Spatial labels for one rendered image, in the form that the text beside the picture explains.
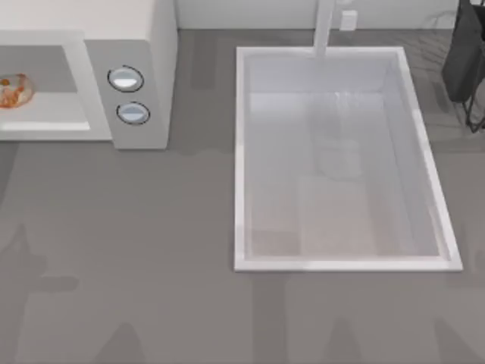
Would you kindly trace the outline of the white sink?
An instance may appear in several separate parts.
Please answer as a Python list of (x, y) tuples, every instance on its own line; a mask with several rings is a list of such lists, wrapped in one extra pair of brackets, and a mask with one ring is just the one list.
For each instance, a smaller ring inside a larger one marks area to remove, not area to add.
[(458, 272), (405, 50), (236, 50), (236, 271)]

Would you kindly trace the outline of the round grey microwave knob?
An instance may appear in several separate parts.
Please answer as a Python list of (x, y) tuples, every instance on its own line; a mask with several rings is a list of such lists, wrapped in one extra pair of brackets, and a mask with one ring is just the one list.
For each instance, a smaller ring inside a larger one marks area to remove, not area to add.
[(144, 85), (143, 75), (134, 67), (123, 65), (108, 72), (108, 82), (117, 91), (134, 93)]
[(151, 117), (149, 109), (139, 102), (128, 102), (119, 105), (116, 109), (116, 114), (121, 121), (129, 125), (142, 125)]

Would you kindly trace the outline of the pale microwave oven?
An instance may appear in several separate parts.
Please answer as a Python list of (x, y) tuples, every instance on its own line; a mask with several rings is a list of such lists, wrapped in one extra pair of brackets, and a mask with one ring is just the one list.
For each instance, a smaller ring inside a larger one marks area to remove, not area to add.
[[(116, 149), (165, 149), (177, 68), (174, 0), (0, 0), (0, 75), (26, 74), (36, 93), (0, 109), (0, 141), (104, 141)], [(144, 77), (134, 93), (108, 82), (127, 65)], [(119, 105), (150, 119), (129, 125)]]

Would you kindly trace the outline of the tall white tap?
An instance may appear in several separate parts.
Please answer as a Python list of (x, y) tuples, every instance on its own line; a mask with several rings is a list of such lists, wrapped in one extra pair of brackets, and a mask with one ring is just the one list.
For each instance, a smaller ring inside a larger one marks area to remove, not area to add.
[(318, 0), (315, 18), (313, 49), (317, 58), (323, 58), (327, 49), (336, 0)]

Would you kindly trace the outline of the plate of orange food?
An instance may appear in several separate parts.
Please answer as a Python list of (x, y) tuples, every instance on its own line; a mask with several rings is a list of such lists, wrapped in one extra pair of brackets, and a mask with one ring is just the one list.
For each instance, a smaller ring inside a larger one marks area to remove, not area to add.
[(36, 88), (26, 74), (0, 75), (0, 109), (19, 108), (34, 97)]

